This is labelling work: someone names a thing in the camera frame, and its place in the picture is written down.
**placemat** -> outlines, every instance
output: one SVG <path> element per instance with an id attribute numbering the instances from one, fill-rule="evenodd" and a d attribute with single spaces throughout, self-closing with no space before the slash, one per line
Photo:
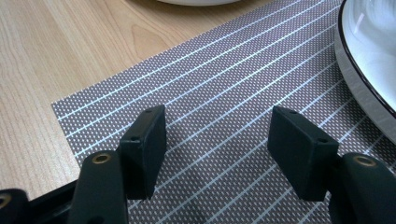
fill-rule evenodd
<path id="1" fill-rule="evenodd" d="M 115 149 L 145 108 L 166 106 L 167 152 L 133 223 L 326 223 L 266 148 L 273 105 L 304 114 L 394 172 L 395 146 L 349 92 L 334 56 L 340 1 L 275 1 L 52 105 L 79 164 Z"/>

